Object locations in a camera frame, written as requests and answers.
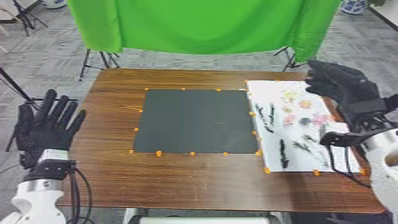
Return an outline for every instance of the tripod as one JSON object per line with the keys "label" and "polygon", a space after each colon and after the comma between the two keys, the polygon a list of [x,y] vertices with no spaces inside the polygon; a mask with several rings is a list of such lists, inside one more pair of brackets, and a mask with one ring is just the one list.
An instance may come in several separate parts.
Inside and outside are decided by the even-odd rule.
{"label": "tripod", "polygon": [[35,29],[35,21],[42,24],[44,27],[47,27],[47,25],[39,20],[39,18],[33,16],[33,14],[28,12],[28,10],[21,7],[19,2],[15,0],[12,0],[12,2],[14,2],[17,14],[19,14],[19,20],[21,20],[21,24],[23,24],[24,33],[28,36],[30,35],[28,29],[31,29],[31,30]]}
{"label": "tripod", "polygon": [[[37,101],[42,101],[42,98],[33,98],[28,96],[26,92],[23,91],[15,81],[12,80],[8,74],[5,73],[3,69],[0,68],[0,81],[3,82],[3,84],[7,85],[7,87],[10,88],[10,90],[15,92],[15,94],[19,95],[19,97],[24,99],[24,103],[31,106],[31,108],[35,110],[39,110],[39,105],[37,105]],[[8,139],[8,143],[7,143],[7,147],[5,147],[5,152],[8,152],[10,150],[10,146],[12,146],[12,142],[14,142],[14,132],[12,132],[12,136]]]}

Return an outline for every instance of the backdrop stand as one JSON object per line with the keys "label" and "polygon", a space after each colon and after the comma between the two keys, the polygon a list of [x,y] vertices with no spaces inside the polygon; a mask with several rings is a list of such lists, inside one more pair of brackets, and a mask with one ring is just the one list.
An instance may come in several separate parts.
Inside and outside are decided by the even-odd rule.
{"label": "backdrop stand", "polygon": [[[19,97],[24,99],[24,103],[31,106],[31,108],[35,110],[39,110],[39,105],[37,105],[37,101],[42,101],[42,98],[33,98],[28,96],[26,92],[23,91],[14,79],[10,78],[8,74],[5,73],[3,69],[0,68],[0,81],[3,82],[5,86],[10,88],[10,90],[15,92],[15,94],[19,95]],[[8,152],[10,150],[10,146],[12,146],[12,142],[14,142],[14,132],[10,135],[10,139],[8,139],[8,143],[7,143],[7,148],[5,148],[5,152]]]}
{"label": "backdrop stand", "polygon": [[[115,59],[113,59],[113,56],[118,58],[118,55],[117,55],[115,53],[106,53],[106,52],[102,52],[102,51],[99,51],[97,53],[99,53],[99,56],[101,56],[104,69],[106,69],[106,68],[111,68],[111,67],[110,67],[110,66],[111,66],[111,63],[113,63],[113,65],[115,65],[115,68],[120,68],[120,66],[118,66],[118,64],[117,64],[117,61],[115,61]],[[90,58],[90,49],[86,49],[86,52],[85,52],[83,66],[81,66],[81,71],[79,71],[79,75],[78,75],[78,81],[83,80],[83,73],[85,73],[85,69],[86,69],[86,68],[94,68],[94,69],[104,70],[102,68],[99,68],[99,67],[95,67],[95,66],[92,66],[92,65],[86,64],[86,62],[88,62],[88,58]]]}
{"label": "backdrop stand", "polygon": [[282,52],[284,52],[284,54],[285,54],[285,58],[287,58],[287,64],[285,64],[285,66],[284,66],[284,68],[282,68],[282,72],[285,72],[285,70],[289,69],[289,68],[300,68],[307,63],[303,63],[303,64],[296,64],[296,62],[294,62],[294,53],[293,53],[293,55],[289,55],[289,51],[287,51],[287,49],[289,49],[289,47],[284,47],[278,51],[277,51],[277,53],[273,54],[273,56],[277,56]]}

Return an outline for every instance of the wooden table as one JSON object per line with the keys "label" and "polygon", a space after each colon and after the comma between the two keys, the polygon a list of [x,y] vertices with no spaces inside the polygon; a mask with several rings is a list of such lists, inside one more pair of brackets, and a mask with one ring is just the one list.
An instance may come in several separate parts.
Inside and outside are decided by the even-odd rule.
{"label": "wooden table", "polygon": [[95,207],[380,213],[373,193],[337,174],[262,172],[254,155],[129,154],[143,88],[246,88],[245,80],[301,80],[303,74],[108,69],[83,103],[88,111],[70,158],[86,175]]}

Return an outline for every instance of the wall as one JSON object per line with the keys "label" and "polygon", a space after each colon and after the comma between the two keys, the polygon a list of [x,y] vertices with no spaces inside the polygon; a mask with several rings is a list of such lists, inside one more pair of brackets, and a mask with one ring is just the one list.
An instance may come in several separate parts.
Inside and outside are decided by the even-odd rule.
{"label": "wall", "polygon": [[[21,6],[26,8],[37,2],[37,0],[17,0],[17,2],[21,4]],[[14,7],[12,0],[0,0],[0,7],[3,7],[14,15],[17,15],[17,10]],[[0,20],[10,20],[10,19],[12,18],[8,16],[8,14],[3,11],[0,11]]]}
{"label": "wall", "polygon": [[387,0],[383,6],[373,8],[398,26],[398,0]]}

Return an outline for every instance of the black square mat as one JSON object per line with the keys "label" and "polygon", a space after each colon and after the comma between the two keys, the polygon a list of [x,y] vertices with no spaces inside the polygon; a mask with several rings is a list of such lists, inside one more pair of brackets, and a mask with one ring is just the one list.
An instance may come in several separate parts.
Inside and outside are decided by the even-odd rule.
{"label": "black square mat", "polygon": [[246,93],[149,90],[134,138],[136,152],[254,153]]}

